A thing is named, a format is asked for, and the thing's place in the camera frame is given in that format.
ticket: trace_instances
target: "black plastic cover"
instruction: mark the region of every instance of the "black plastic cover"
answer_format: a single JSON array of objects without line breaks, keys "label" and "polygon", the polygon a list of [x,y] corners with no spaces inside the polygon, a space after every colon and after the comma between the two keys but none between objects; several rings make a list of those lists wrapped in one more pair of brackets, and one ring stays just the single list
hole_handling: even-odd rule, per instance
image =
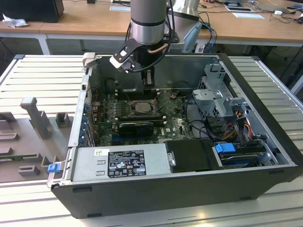
[{"label": "black plastic cover", "polygon": [[219,169],[209,140],[168,140],[165,146],[176,161],[173,173]]}]

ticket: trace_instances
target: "copper tube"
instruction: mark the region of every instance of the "copper tube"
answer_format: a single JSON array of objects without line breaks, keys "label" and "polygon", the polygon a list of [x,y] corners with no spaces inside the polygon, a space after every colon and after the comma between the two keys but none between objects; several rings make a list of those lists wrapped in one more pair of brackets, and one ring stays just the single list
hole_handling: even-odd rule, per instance
[{"label": "copper tube", "polygon": [[156,49],[156,50],[148,50],[147,52],[149,54],[156,54],[156,53],[158,53],[160,51],[163,51],[164,49],[168,48],[168,46],[169,46],[168,44],[163,44],[163,46],[159,47],[158,49]]}]

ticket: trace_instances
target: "paper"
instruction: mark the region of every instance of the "paper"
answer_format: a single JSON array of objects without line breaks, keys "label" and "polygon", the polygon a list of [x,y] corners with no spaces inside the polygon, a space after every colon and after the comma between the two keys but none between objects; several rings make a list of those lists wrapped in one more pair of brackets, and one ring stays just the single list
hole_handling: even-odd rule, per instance
[{"label": "paper", "polygon": [[5,16],[4,14],[3,18],[4,19],[2,20],[2,22],[8,27],[15,28],[28,25],[28,23],[24,19],[13,19]]},{"label": "paper", "polygon": [[238,18],[253,18],[253,19],[265,19],[260,14],[255,13],[232,13]]},{"label": "paper", "polygon": [[124,7],[124,6],[111,6],[109,8],[110,11],[126,11],[130,12],[131,8],[130,7]]}]

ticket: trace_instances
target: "blue latch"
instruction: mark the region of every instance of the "blue latch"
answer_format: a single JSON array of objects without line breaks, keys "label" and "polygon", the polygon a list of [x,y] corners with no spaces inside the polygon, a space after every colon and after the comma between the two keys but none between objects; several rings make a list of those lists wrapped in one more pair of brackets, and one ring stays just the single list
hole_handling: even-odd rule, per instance
[{"label": "blue latch", "polygon": [[59,163],[50,164],[50,165],[48,165],[47,171],[48,171],[48,173],[59,173],[60,167],[61,167],[61,164],[59,164]]},{"label": "blue latch", "polygon": [[236,149],[232,143],[219,143],[215,146],[218,153],[228,153],[228,152],[235,152]]}]

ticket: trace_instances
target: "white crumpled paper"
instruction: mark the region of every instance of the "white crumpled paper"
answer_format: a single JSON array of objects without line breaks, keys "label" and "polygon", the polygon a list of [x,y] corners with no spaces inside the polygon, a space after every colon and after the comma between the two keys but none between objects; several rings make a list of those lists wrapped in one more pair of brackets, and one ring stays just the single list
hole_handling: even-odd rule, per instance
[{"label": "white crumpled paper", "polygon": [[2,20],[2,22],[8,27],[15,28],[15,27],[21,27],[21,26],[28,25],[28,23],[24,19],[12,19],[12,18],[5,16],[4,14],[3,14],[3,18],[4,19]]}]

